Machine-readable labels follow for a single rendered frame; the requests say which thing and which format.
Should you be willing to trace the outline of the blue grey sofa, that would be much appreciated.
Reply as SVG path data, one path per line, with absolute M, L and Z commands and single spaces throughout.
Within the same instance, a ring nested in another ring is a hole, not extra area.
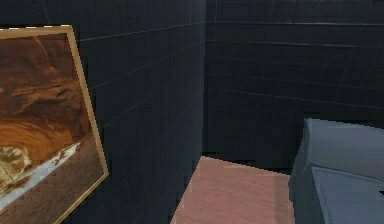
M 288 186 L 295 224 L 384 224 L 384 129 L 305 119 Z

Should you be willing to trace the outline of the gold framed brown painting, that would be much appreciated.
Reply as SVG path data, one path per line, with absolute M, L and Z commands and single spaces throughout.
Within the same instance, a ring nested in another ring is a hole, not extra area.
M 61 224 L 107 177 L 73 29 L 0 29 L 0 224 Z

